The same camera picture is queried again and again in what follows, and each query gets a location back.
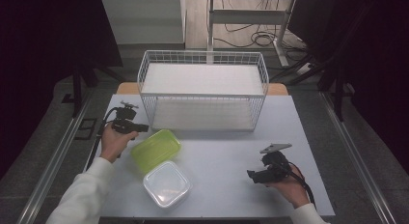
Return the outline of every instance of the human hand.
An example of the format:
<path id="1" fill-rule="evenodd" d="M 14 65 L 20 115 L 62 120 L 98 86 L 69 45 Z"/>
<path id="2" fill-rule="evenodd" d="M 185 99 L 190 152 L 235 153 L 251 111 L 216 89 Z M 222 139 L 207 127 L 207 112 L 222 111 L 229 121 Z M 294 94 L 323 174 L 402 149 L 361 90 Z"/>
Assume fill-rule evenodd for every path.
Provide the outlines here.
<path id="1" fill-rule="evenodd" d="M 120 134 L 112 128 L 112 123 L 109 123 L 103 130 L 102 151 L 99 157 L 102 157 L 111 163 L 115 162 L 118 155 L 120 155 L 126 148 L 129 140 L 138 135 L 139 134 L 136 131 L 132 131 L 128 134 Z"/>
<path id="2" fill-rule="evenodd" d="M 301 172 L 295 166 L 291 165 L 291 170 L 301 178 Z M 292 203 L 295 209 L 307 205 L 310 202 L 305 188 L 292 176 L 288 176 L 280 182 L 265 183 L 265 186 L 277 188 L 280 193 Z"/>

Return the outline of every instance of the white table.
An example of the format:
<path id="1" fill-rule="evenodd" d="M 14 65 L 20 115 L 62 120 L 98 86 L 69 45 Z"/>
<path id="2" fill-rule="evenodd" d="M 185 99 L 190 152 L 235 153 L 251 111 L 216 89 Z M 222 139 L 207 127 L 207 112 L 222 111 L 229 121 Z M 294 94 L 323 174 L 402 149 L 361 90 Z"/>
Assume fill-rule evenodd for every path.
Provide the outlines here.
<path id="1" fill-rule="evenodd" d="M 139 105 L 135 123 L 148 124 L 139 96 L 113 95 L 108 110 L 121 101 Z M 174 132 L 181 150 L 173 162 L 193 183 L 186 199 L 171 210 L 158 207 L 143 186 L 143 175 L 130 156 L 141 133 L 115 162 L 116 174 L 102 216 L 141 219 L 270 218 L 289 216 L 292 205 L 274 188 L 254 184 L 246 170 L 263 170 L 259 150 L 271 143 L 291 143 L 282 150 L 302 169 L 312 188 L 318 213 L 334 215 L 291 96 L 267 96 L 254 132 Z"/>

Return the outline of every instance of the floor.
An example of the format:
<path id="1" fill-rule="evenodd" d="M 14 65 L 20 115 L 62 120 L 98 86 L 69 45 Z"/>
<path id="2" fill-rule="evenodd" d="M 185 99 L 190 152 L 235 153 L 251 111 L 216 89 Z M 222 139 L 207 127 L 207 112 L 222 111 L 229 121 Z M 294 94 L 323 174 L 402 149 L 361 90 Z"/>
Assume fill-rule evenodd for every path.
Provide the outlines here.
<path id="1" fill-rule="evenodd" d="M 215 5 L 220 8 L 222 6 L 221 2 L 221 0 L 216 1 Z M 262 1 L 245 0 L 244 2 L 239 2 L 231 0 L 229 3 L 229 0 L 224 0 L 224 2 L 225 7 L 230 7 L 232 4 L 234 8 L 254 9 L 257 8 L 257 5 Z M 269 6 L 267 7 L 270 8 L 272 5 L 271 8 L 275 8 L 276 2 L 277 1 L 269 1 Z M 261 5 L 265 6 L 266 3 L 267 1 L 263 1 Z M 205 48 L 205 24 L 202 22 L 193 22 L 195 20 L 205 20 L 205 4 L 206 0 L 190 0 L 188 2 L 188 5 L 191 5 L 191 7 L 188 7 L 189 13 L 187 18 L 186 48 L 188 49 Z M 285 3 L 281 1 L 279 8 L 284 5 Z M 219 26 L 218 30 L 215 30 L 215 37 L 234 42 L 236 45 L 248 43 L 250 36 L 255 32 L 254 29 L 245 29 L 243 33 L 238 33 L 237 31 L 231 34 L 226 31 L 224 25 Z M 286 37 L 288 38 L 288 42 L 302 46 L 302 43 L 289 32 L 287 32 Z M 215 46 L 221 49 L 232 48 L 223 42 L 216 42 Z M 166 47 L 166 49 L 171 48 L 169 45 L 119 46 L 124 67 L 114 68 L 113 70 L 129 81 L 136 81 L 136 72 L 139 68 L 143 52 L 146 49 L 160 49 L 162 47 Z M 277 56 L 271 46 L 260 49 L 259 46 L 254 45 L 247 48 L 246 51 L 255 48 L 262 52 L 266 65 L 274 68 L 268 71 L 270 76 L 277 75 L 283 71 L 283 69 L 280 69 Z M 298 55 L 293 56 L 294 59 L 303 56 L 302 53 L 297 54 Z M 109 102 L 112 94 L 116 92 L 119 82 L 98 70 L 95 72 L 99 79 L 98 86 L 94 89 L 83 87 L 84 93 L 91 91 L 94 93 L 90 107 L 84 118 L 90 120 L 95 119 L 95 124 L 98 126 L 100 123 L 98 117 L 101 117 L 106 110 L 105 105 L 101 104 L 107 104 Z M 292 78 L 296 75 L 297 72 L 294 72 L 280 80 L 286 81 L 288 78 Z M 331 223 L 381 223 L 368 197 L 368 193 L 356 173 L 354 165 L 349 160 L 348 152 L 345 150 L 345 145 L 335 128 L 335 124 L 330 119 L 322 98 L 316 89 L 315 84 L 319 76 L 318 74 L 298 85 L 288 86 L 287 88 L 289 94 L 294 99 L 309 144 L 318 163 L 318 168 L 320 169 L 330 200 L 336 211 L 337 216 L 335 218 L 324 217 L 324 219 Z M 69 126 L 71 122 L 70 114 L 72 113 L 72 104 L 61 103 L 64 96 L 71 93 L 71 78 L 66 78 L 56 85 L 54 89 L 54 99 L 46 115 L 43 117 L 39 127 L 14 166 L 6 177 L 0 181 L 0 223 L 15 223 L 17 218 L 21 215 L 21 211 L 30 198 L 33 189 L 41 177 L 42 171 L 53 155 L 55 147 L 59 145 L 67 126 Z M 386 201 L 389 203 L 396 222 L 409 223 L 409 215 L 407 214 L 409 210 L 409 204 L 407 203 L 409 199 L 409 177 L 399 166 L 385 144 L 354 109 L 350 98 L 344 98 L 343 104 L 344 124 L 349 131 L 351 139 L 363 157 L 368 170 L 371 172 L 382 194 L 385 196 Z M 83 137 L 88 135 L 88 132 L 77 131 L 75 135 L 76 137 Z M 64 191 L 66 191 L 71 184 L 75 175 L 82 172 L 84 167 L 82 162 L 86 161 L 93 143 L 93 138 L 88 140 L 81 140 L 80 138 L 72 140 L 66 158 L 59 169 L 59 173 L 56 175 L 54 183 L 52 183 L 49 191 L 46 193 L 47 195 L 41 208 L 39 207 L 38 209 L 34 223 L 43 223 L 44 220 L 46 220 L 47 216 L 60 201 Z M 102 218 L 100 223 L 135 222 L 132 220 Z M 254 222 L 242 221 L 234 223 L 247 224 Z M 288 218 L 280 218 L 260 220 L 259 222 L 256 221 L 256 223 L 291 222 Z"/>

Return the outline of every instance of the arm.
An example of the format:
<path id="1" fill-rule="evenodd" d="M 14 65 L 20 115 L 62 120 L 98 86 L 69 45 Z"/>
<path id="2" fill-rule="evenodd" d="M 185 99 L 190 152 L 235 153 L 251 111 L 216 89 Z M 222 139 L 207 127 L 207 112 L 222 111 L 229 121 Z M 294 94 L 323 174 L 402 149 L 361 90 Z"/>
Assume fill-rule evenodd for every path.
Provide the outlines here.
<path id="1" fill-rule="evenodd" d="M 83 174 L 75 177 L 58 207 L 51 213 L 47 223 L 98 223 L 100 210 L 109 191 L 114 174 L 112 163 L 126 148 L 127 142 L 138 136 L 133 131 L 122 135 L 108 124 L 102 135 L 102 151 Z"/>
<path id="2" fill-rule="evenodd" d="M 292 172 L 301 176 L 301 172 L 291 166 Z M 281 182 L 271 182 L 267 187 L 275 187 L 294 206 L 295 210 L 290 218 L 294 224 L 323 224 L 326 223 L 316 212 L 315 206 L 310 203 L 306 190 L 293 177 L 287 177 Z"/>

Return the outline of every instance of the wire basket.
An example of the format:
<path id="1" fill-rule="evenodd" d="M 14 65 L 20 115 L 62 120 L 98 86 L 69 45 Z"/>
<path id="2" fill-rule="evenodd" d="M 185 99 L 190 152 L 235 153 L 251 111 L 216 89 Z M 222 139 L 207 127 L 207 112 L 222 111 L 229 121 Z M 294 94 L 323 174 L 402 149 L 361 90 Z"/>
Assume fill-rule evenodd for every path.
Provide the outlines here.
<path id="1" fill-rule="evenodd" d="M 256 52 L 154 50 L 138 85 L 153 129 L 253 131 L 268 74 Z"/>

